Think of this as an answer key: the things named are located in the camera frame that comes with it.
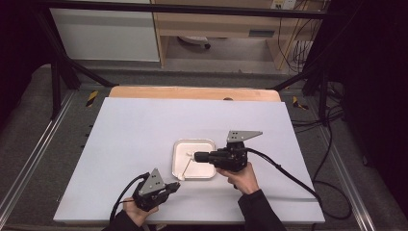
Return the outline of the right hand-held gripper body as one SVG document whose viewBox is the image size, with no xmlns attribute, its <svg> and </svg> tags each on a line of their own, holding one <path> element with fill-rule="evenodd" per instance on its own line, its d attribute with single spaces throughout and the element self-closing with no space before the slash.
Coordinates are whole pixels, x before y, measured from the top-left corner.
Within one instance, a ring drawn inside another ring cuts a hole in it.
<svg viewBox="0 0 408 231">
<path fill-rule="evenodd" d="M 247 150 L 244 142 L 261 136 L 261 131 L 230 131 L 226 146 L 209 154 L 209 163 L 217 168 L 238 172 L 247 166 Z"/>
</svg>

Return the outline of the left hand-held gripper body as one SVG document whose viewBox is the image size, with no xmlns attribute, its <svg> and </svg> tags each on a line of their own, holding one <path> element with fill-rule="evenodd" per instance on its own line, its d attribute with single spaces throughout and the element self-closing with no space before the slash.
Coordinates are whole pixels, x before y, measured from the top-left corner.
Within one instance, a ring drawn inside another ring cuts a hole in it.
<svg viewBox="0 0 408 231">
<path fill-rule="evenodd" d="M 137 185 L 132 197 L 137 207 L 145 212 L 149 212 L 167 201 L 166 183 L 156 168 Z"/>
</svg>

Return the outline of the white rectangular tray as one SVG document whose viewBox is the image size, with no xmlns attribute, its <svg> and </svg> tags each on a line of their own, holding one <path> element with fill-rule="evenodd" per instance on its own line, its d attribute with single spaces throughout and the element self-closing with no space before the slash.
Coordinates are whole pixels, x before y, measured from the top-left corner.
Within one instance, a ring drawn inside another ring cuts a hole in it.
<svg viewBox="0 0 408 231">
<path fill-rule="evenodd" d="M 189 159 L 192 159 L 185 173 L 185 180 L 207 180 L 215 176 L 215 167 L 208 163 L 198 163 L 187 152 L 211 152 L 216 149 L 215 143 L 206 139 L 181 139 L 173 145 L 172 174 L 178 178 Z"/>
</svg>

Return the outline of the person's right hand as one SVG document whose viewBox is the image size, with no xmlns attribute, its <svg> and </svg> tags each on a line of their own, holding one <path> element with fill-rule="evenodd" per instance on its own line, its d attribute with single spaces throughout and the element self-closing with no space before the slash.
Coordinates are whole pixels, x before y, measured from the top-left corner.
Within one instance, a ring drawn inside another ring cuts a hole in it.
<svg viewBox="0 0 408 231">
<path fill-rule="evenodd" d="M 257 178 L 250 162 L 238 172 L 218 168 L 217 172 L 227 178 L 227 182 L 234 185 L 243 194 L 252 194 L 260 189 Z"/>
</svg>

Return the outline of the person's left hand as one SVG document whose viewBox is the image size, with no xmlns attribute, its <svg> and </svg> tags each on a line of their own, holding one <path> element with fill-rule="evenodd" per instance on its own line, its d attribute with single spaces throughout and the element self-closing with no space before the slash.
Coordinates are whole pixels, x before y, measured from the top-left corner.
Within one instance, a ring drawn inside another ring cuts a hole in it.
<svg viewBox="0 0 408 231">
<path fill-rule="evenodd" d="M 154 207 L 153 209 L 149 210 L 148 212 L 140 209 L 133 198 L 127 197 L 123 200 L 123 211 L 127 214 L 127 216 L 135 223 L 138 227 L 144 225 L 146 219 L 159 211 L 158 207 Z"/>
</svg>

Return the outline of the light wooden table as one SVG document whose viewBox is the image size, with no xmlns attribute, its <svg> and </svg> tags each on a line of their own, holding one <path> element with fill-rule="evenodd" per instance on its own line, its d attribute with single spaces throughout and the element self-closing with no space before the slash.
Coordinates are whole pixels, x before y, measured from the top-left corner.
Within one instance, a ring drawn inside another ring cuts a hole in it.
<svg viewBox="0 0 408 231">
<path fill-rule="evenodd" d="M 193 88 L 193 87 L 153 87 L 153 86 L 116 86 L 110 97 L 120 98 L 161 98 L 161 99 L 199 99 L 232 101 L 269 101 L 280 102 L 276 90 Z"/>
</svg>

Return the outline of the yellow black tape strip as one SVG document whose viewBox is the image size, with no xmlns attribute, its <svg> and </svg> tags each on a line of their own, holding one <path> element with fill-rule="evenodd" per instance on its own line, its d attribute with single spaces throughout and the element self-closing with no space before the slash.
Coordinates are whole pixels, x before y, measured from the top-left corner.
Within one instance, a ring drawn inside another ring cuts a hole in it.
<svg viewBox="0 0 408 231">
<path fill-rule="evenodd" d="M 309 110 L 309 107 L 307 105 L 303 105 L 303 104 L 299 103 L 296 96 L 293 96 L 293 106 L 295 108 L 299 108 L 299 109 L 302 109 L 302 110 Z"/>
<path fill-rule="evenodd" d="M 87 103 L 86 103 L 86 107 L 91 107 L 91 106 L 92 106 L 92 104 L 93 104 L 93 102 L 94 102 L 94 100 L 95 100 L 97 94 L 98 94 L 98 90 L 94 90 L 94 91 L 89 95 L 88 101 L 87 101 Z"/>
</svg>

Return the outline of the office chair base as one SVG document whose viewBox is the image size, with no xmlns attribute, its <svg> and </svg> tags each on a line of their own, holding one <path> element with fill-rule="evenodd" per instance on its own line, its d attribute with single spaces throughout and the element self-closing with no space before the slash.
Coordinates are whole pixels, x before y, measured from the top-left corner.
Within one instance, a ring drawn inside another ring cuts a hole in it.
<svg viewBox="0 0 408 231">
<path fill-rule="evenodd" d="M 190 43 L 190 44 L 199 45 L 200 47 L 204 49 L 211 48 L 211 44 L 208 42 L 208 40 L 205 37 L 180 37 L 180 40 Z"/>
</svg>

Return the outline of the black metal stand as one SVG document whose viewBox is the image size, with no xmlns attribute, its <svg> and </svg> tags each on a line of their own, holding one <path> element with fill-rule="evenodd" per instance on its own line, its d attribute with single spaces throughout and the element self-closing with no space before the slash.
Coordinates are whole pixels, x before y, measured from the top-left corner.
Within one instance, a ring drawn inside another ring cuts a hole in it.
<svg viewBox="0 0 408 231">
<path fill-rule="evenodd" d="M 89 77 L 91 80 L 101 84 L 104 87 L 116 87 L 112 83 L 89 69 L 75 62 L 68 57 L 58 29 L 53 25 L 51 13 L 45 9 L 31 8 L 36 22 L 46 37 L 46 44 L 51 53 L 51 74 L 52 74 L 52 92 L 53 92 L 53 112 L 51 118 L 54 119 L 62 110 L 61 81 L 64 81 L 69 90 L 78 90 L 81 82 L 77 76 L 77 71 Z"/>
<path fill-rule="evenodd" d="M 338 53 L 344 26 L 344 22 L 323 20 L 303 70 L 289 80 L 271 87 L 272 90 L 280 91 L 300 80 L 306 80 L 302 92 L 306 96 L 311 96 L 319 91 L 318 119 L 322 120 L 324 125 L 327 124 L 328 118 L 326 114 L 328 72 L 333 65 L 334 56 Z"/>
</svg>

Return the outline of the light wooden desk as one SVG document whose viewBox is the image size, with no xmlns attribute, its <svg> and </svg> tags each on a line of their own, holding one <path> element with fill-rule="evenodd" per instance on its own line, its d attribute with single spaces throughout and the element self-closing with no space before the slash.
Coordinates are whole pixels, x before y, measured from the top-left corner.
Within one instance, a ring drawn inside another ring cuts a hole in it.
<svg viewBox="0 0 408 231">
<path fill-rule="evenodd" d="M 153 4 L 199 5 L 275 10 L 272 0 L 150 0 Z M 296 0 L 292 10 L 322 12 L 324 0 Z M 312 41 L 319 29 L 317 19 L 267 18 L 257 16 L 154 13 L 160 58 L 166 56 L 165 41 L 170 37 L 264 39 L 275 68 L 287 66 L 292 45 L 297 40 Z"/>
</svg>

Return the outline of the black metal crossbar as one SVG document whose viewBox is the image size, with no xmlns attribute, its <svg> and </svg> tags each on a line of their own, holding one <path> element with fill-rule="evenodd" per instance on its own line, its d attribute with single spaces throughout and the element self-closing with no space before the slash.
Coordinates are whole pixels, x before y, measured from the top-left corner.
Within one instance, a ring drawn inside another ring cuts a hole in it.
<svg viewBox="0 0 408 231">
<path fill-rule="evenodd" d="M 37 6 L 53 9 L 90 10 L 90 11 L 116 11 L 116 12 L 140 12 L 140 13 L 190 13 L 190 14 L 306 18 L 306 19 L 324 19 L 326 16 L 328 16 L 328 13 L 322 12 L 262 10 L 262 9 L 214 7 L 214 6 L 72 1 L 72 0 L 35 0 L 35 4 Z"/>
</svg>

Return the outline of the white cabinet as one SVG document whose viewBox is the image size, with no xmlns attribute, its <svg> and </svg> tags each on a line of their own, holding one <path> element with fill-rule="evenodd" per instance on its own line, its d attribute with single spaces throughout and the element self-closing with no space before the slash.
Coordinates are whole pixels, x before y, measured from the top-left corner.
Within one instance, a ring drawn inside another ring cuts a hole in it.
<svg viewBox="0 0 408 231">
<path fill-rule="evenodd" d="M 159 58 L 151 13 L 51 9 L 65 51 L 75 60 Z"/>
</svg>

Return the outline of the white power strip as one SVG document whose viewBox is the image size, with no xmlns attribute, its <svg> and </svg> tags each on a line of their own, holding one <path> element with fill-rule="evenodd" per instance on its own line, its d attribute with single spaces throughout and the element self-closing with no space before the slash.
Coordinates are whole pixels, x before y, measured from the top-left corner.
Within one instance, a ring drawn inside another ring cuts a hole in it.
<svg viewBox="0 0 408 231">
<path fill-rule="evenodd" d="M 296 0 L 272 0 L 271 8 L 276 10 L 292 10 Z"/>
</svg>

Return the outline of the aluminium floor rail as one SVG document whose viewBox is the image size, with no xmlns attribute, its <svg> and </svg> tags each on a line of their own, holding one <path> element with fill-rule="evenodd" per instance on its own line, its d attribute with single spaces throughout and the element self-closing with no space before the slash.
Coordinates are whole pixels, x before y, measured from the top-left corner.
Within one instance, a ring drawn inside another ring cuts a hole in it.
<svg viewBox="0 0 408 231">
<path fill-rule="evenodd" d="M 319 129 L 327 144 L 332 165 L 336 170 L 342 188 L 350 201 L 353 215 L 360 230 L 375 231 L 375 225 L 371 219 L 370 213 L 340 156 L 340 152 L 334 143 L 333 137 L 330 135 L 329 129 L 327 127 L 320 127 Z"/>
<path fill-rule="evenodd" d="M 41 137 L 37 142 L 34 150 L 31 152 L 22 170 L 20 170 L 17 178 L 14 180 L 5 198 L 0 203 L 0 217 L 4 217 L 6 214 L 9 214 L 13 210 L 15 203 L 24 191 L 27 182 L 29 181 L 31 175 L 37 167 L 42 154 L 45 152 L 48 144 L 51 142 L 55 132 L 58 130 L 62 120 L 64 119 L 64 116 L 68 111 L 75 94 L 76 90 L 69 90 L 67 92 L 63 99 L 61 110 L 57 113 L 55 118 L 51 119 L 48 122 L 47 127 L 41 134 Z"/>
</svg>

